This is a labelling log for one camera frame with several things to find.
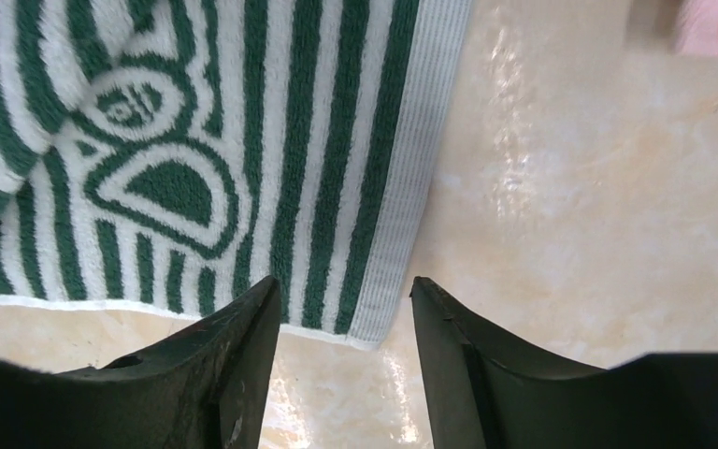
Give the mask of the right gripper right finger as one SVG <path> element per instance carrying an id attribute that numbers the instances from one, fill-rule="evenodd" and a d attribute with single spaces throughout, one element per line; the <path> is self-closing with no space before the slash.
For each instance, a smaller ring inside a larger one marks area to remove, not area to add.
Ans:
<path id="1" fill-rule="evenodd" d="M 718 353 L 612 369 L 557 355 L 433 280 L 410 298 L 437 448 L 718 448 Z"/>

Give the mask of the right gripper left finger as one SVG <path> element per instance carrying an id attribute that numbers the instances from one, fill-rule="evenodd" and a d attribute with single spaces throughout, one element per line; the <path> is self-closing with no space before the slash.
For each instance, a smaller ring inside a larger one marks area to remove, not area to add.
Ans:
<path id="1" fill-rule="evenodd" d="M 0 360 L 0 448 L 255 448 L 280 331 L 278 282 L 103 368 Z"/>

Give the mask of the green white striped towel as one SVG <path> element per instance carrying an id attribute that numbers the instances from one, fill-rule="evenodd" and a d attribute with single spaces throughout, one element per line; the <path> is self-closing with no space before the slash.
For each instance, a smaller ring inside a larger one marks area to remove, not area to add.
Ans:
<path id="1" fill-rule="evenodd" d="M 0 304 L 377 348 L 468 1 L 0 1 Z"/>

